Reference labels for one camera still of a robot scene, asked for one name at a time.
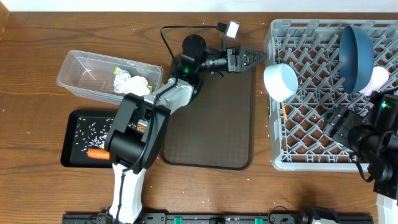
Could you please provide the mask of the light blue rice bowl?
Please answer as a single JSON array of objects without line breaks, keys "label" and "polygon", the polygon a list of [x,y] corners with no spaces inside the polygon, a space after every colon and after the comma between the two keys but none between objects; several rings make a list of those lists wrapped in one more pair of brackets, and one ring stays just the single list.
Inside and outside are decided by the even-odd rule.
[{"label": "light blue rice bowl", "polygon": [[293,68],[285,63],[267,66],[263,79],[269,96],[278,102],[296,94],[299,87]]}]

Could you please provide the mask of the pink cup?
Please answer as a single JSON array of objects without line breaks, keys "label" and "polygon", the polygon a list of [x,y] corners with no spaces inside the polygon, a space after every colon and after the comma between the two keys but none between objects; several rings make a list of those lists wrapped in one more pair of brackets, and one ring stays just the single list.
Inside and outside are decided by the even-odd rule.
[{"label": "pink cup", "polygon": [[370,96],[373,91],[378,91],[389,79],[388,71],[381,66],[375,66],[371,75],[371,79],[365,88],[359,92]]}]

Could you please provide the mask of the dark blue bowl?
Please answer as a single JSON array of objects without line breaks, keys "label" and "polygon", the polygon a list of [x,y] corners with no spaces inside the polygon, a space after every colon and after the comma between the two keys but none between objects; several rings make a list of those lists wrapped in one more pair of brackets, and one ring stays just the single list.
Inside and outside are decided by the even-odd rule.
[{"label": "dark blue bowl", "polygon": [[346,93],[354,94],[367,86],[373,73],[374,53],[372,39],[364,29],[356,26],[343,29],[339,62],[342,63],[340,77],[345,79],[343,89]]}]

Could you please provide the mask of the foil wrapper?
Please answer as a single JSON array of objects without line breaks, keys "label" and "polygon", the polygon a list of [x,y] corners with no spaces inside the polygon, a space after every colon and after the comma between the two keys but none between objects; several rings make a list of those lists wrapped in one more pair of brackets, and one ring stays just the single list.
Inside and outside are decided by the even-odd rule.
[{"label": "foil wrapper", "polygon": [[115,93],[124,93],[127,94],[129,93],[129,87],[128,87],[128,83],[131,79],[131,75],[129,74],[128,71],[123,70],[119,67],[115,67],[114,69],[114,92]]}]

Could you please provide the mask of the brown mushroom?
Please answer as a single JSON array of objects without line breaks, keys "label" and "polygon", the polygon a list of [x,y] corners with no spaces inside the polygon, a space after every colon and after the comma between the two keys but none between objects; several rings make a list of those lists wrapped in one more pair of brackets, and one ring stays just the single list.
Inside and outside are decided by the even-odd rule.
[{"label": "brown mushroom", "polygon": [[146,124],[142,124],[142,123],[138,123],[137,126],[136,126],[136,129],[139,132],[142,132],[142,133],[145,133],[146,128],[147,128],[147,125]]}]

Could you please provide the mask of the orange carrot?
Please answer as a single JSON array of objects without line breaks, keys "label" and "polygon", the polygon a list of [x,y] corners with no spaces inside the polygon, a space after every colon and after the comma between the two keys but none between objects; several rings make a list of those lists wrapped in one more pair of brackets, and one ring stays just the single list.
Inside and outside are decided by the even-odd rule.
[{"label": "orange carrot", "polygon": [[110,153],[104,149],[89,149],[87,151],[87,156],[92,159],[109,160]]}]

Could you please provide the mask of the yellow green snack packet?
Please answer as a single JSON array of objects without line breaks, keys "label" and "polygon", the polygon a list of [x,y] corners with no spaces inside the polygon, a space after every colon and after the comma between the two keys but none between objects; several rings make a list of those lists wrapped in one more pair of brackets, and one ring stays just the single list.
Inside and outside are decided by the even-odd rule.
[{"label": "yellow green snack packet", "polygon": [[149,91],[150,91],[150,93],[152,93],[153,92],[153,86],[147,86],[148,87],[148,89],[149,89]]}]

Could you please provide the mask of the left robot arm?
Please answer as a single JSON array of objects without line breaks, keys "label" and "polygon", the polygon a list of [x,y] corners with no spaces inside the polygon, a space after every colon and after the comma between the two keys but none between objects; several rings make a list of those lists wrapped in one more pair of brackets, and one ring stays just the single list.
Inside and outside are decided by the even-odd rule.
[{"label": "left robot arm", "polygon": [[200,91],[199,73],[243,73],[266,58],[265,52],[245,46],[212,49],[202,36],[192,34],[183,40],[172,67],[175,76],[166,85],[148,95],[124,96],[104,143],[115,176],[107,223],[134,223],[141,214],[146,170],[159,153],[170,115]]}]

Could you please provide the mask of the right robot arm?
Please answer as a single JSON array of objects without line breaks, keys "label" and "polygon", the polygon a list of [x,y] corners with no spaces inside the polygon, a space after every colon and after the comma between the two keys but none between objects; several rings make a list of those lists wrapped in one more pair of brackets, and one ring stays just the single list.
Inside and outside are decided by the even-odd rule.
[{"label": "right robot arm", "polygon": [[374,183],[378,222],[397,223],[397,95],[374,91],[370,102],[373,107],[365,117],[344,106],[328,110],[323,132],[352,150],[350,158],[368,164],[365,177],[360,162],[355,163],[361,178]]}]

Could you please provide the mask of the grey plastic dishwasher rack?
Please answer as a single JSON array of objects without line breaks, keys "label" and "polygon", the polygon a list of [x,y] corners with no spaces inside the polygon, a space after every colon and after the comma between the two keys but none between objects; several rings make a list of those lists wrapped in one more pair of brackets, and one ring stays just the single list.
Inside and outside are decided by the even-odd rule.
[{"label": "grey plastic dishwasher rack", "polygon": [[340,78],[340,36],[346,26],[364,29],[372,39],[374,65],[384,67],[389,79],[381,90],[397,87],[397,21],[276,19],[264,40],[266,65],[286,63],[298,78],[296,94],[282,107],[270,100],[271,162],[281,171],[355,172],[350,150],[322,131],[323,115],[342,105],[365,116],[367,96],[347,94]]}]

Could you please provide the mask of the wooden chopstick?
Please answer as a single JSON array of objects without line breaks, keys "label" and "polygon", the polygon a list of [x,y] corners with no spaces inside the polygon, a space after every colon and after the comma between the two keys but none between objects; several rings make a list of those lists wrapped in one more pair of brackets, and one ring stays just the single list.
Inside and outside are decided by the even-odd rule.
[{"label": "wooden chopstick", "polygon": [[287,116],[287,112],[286,112],[286,108],[285,108],[285,103],[281,102],[281,107],[282,107],[282,112],[284,115],[284,119],[287,121],[288,120],[288,116]]}]

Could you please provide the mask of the white crumpled tissue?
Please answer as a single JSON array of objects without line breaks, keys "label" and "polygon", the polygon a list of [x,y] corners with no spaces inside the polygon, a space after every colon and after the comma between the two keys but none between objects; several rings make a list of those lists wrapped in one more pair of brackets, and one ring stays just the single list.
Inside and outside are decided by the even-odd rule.
[{"label": "white crumpled tissue", "polygon": [[148,95],[151,93],[147,80],[141,76],[134,76],[128,79],[126,82],[126,91],[137,96]]}]

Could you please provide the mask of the clear plastic bin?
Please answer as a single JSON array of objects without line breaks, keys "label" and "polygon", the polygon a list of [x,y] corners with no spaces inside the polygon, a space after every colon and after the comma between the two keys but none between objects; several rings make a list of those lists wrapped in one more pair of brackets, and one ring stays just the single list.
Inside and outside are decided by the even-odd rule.
[{"label": "clear plastic bin", "polygon": [[113,91],[115,67],[128,71],[131,77],[144,77],[153,92],[162,86],[164,71],[159,66],[79,50],[67,54],[57,84],[76,96],[118,105],[126,94]]}]

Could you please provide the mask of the pile of white rice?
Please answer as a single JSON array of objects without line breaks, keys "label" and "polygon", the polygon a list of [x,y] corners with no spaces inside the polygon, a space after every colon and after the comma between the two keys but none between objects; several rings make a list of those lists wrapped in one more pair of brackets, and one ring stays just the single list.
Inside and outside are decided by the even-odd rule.
[{"label": "pile of white rice", "polygon": [[73,147],[81,152],[89,149],[104,149],[104,142],[113,123],[110,117],[78,118],[75,128]]}]

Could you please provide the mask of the black tray bin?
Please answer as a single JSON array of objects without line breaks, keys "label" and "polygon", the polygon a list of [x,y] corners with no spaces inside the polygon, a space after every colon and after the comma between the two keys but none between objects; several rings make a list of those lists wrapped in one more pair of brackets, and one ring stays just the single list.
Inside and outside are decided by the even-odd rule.
[{"label": "black tray bin", "polygon": [[68,118],[60,162],[64,167],[110,168],[111,162],[88,157],[89,149],[103,145],[115,110],[75,110]]}]

